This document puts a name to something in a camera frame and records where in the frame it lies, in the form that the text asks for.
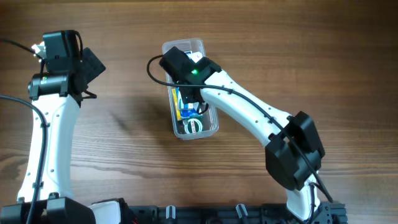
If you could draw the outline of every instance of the black base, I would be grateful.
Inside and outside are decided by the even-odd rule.
[[[156,206],[130,206],[137,217],[137,224],[169,224],[166,208]],[[266,204],[246,207],[248,224],[296,224],[302,223],[286,209],[285,204]],[[242,224],[235,207],[176,208],[174,224]],[[323,202],[312,224],[347,223],[344,204]]]
[[[57,198],[58,193],[51,197],[54,198],[40,200],[35,203],[32,224],[95,224],[95,216],[90,208],[67,197]],[[26,223],[29,209],[30,202],[21,202],[17,205],[5,206],[1,210],[0,223]]]

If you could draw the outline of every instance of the yellow object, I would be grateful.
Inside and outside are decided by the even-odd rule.
[[[181,119],[180,109],[178,108],[177,92],[175,91],[175,89],[172,89],[172,93],[173,93],[175,113],[177,115],[177,121],[181,121],[182,119]]]

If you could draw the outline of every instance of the transparent container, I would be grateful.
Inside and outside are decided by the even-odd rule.
[[[163,47],[162,51],[163,54],[169,51],[172,47],[177,47],[178,49],[184,52],[200,52],[203,57],[206,57],[205,48],[203,46],[203,41],[201,39],[185,39],[185,40],[175,40],[166,42]],[[167,82],[173,83],[172,78],[169,74],[166,73]],[[203,125],[202,131],[195,132],[195,133],[187,133],[185,127],[188,124],[187,120],[179,121],[177,119],[176,109],[175,109],[175,102],[173,96],[173,89],[174,87],[167,87],[169,91],[169,100],[170,100],[170,109],[172,112],[172,119],[173,119],[173,127],[174,133],[176,137],[183,139],[183,140],[191,140],[191,139],[198,139],[198,138],[205,138],[213,135],[217,132],[219,128],[218,124],[218,116],[217,110],[214,106],[209,106],[208,110],[202,114],[201,123]]]

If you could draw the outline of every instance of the black mounting bracket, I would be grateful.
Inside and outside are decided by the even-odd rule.
[[[300,111],[296,116],[289,117],[289,123],[284,129],[293,137],[313,168],[321,168],[325,150],[312,118]],[[302,189],[305,180],[312,174],[304,159],[287,142],[282,132],[270,136],[270,139],[266,146],[268,173],[288,190]]]
[[[81,93],[86,92],[89,82],[106,68],[89,48],[78,49],[76,35],[80,36],[75,30],[43,35],[47,72],[41,71],[32,77],[28,85],[31,100],[38,100],[42,95],[58,93],[61,97],[71,95],[80,106],[83,99],[96,98],[90,94],[90,97],[84,98]]]
[[[175,219],[168,220],[167,209],[156,206],[130,206],[140,224],[303,224],[286,208],[286,204],[246,207],[247,217],[238,217],[235,206],[177,207]],[[322,202],[311,224],[347,224],[344,204]]]
[[[39,200],[35,202],[32,223],[76,223],[95,224],[93,211],[67,197]],[[26,223],[31,203],[5,206],[1,210],[0,222],[3,224]]]
[[[206,57],[195,63],[176,47],[163,55],[159,65],[172,77],[174,83],[188,85],[204,85],[213,73],[222,71],[219,65]],[[204,103],[199,88],[180,87],[180,93],[184,104]]]

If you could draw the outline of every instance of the wooden table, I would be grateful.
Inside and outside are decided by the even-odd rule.
[[[212,137],[180,141],[165,87],[146,63],[166,41],[198,37],[207,56],[276,108],[316,121],[326,156],[320,176],[350,223],[398,222],[396,1],[136,1],[0,4],[0,36],[25,45],[76,29],[106,65],[90,83],[75,126],[71,179],[85,205],[284,203],[264,150],[219,111]],[[39,64],[1,44],[0,93],[28,100]],[[157,66],[158,78],[164,72]],[[32,112],[0,101],[0,206],[24,179]]]

